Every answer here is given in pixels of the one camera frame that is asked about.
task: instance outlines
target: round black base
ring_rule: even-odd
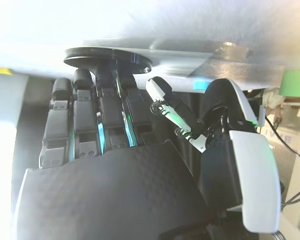
[[[152,62],[145,56],[137,53],[102,47],[74,47],[65,51],[64,63],[76,67],[85,68],[95,72],[100,61],[109,61],[112,68],[116,68],[116,60],[121,60],[131,67],[133,74],[146,74],[151,71]]]

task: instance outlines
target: yellow object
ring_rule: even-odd
[[[9,68],[5,67],[0,67],[0,74],[13,75],[12,71]]]

